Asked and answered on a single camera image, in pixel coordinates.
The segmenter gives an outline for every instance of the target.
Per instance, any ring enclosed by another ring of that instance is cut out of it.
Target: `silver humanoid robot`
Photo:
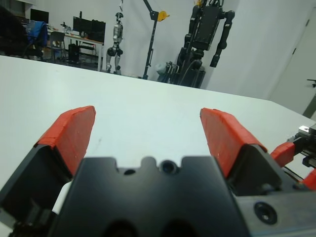
[[[111,58],[115,56],[114,74],[121,75],[119,60],[120,60],[120,56],[123,54],[123,51],[120,49],[119,44],[121,43],[122,37],[123,37],[123,25],[122,25],[120,19],[123,18],[124,16],[121,12],[118,12],[115,16],[117,17],[117,23],[114,25],[114,32],[113,32],[114,44],[107,51],[107,69],[106,69],[106,72],[107,73],[111,72],[111,68],[112,68]]]

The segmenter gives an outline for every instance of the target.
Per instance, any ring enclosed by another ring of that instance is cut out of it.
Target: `yellow clamp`
[[[166,19],[167,17],[169,17],[170,15],[168,15],[165,11],[161,11],[158,14],[158,21],[163,21],[164,19]]]
[[[201,6],[202,5],[202,0],[198,0],[196,3],[197,6]]]

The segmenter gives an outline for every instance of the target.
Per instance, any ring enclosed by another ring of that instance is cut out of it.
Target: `computer monitor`
[[[93,32],[105,32],[105,22],[92,20]]]
[[[43,21],[48,24],[49,12],[31,9],[31,20]]]
[[[81,31],[90,33],[92,31],[92,21],[81,19]]]
[[[74,16],[73,30],[81,32],[81,19]]]
[[[92,31],[92,22],[74,16],[73,30],[90,33]]]

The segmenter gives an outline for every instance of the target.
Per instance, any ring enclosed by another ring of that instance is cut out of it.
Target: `blue jacket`
[[[47,45],[47,36],[48,36],[48,32],[47,32],[47,25],[45,22],[43,21],[36,21],[35,22],[35,26],[31,29],[31,31],[29,32],[29,36],[32,37],[28,37],[29,39],[29,43],[34,43],[34,41],[36,41],[36,39],[39,37],[41,30],[43,30],[43,34],[42,34],[42,45],[41,46],[46,46]]]

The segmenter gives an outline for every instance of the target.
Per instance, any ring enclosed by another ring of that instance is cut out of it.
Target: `table surface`
[[[49,34],[52,33],[52,32],[58,32],[58,31],[48,30]],[[103,42],[100,42],[100,41],[95,41],[95,40],[92,40],[92,39],[82,38],[80,36],[71,35],[71,34],[65,34],[65,37],[69,37],[69,38],[76,39],[76,40],[87,41],[87,42],[91,42],[91,43],[96,43],[96,44],[101,44],[101,45],[104,44]]]
[[[20,58],[0,56],[0,72],[0,188],[58,116],[77,107],[96,109],[86,157],[115,157],[121,167],[209,155],[203,107],[233,114],[270,152],[315,123],[272,101]],[[306,177],[311,168],[301,162],[288,167]]]

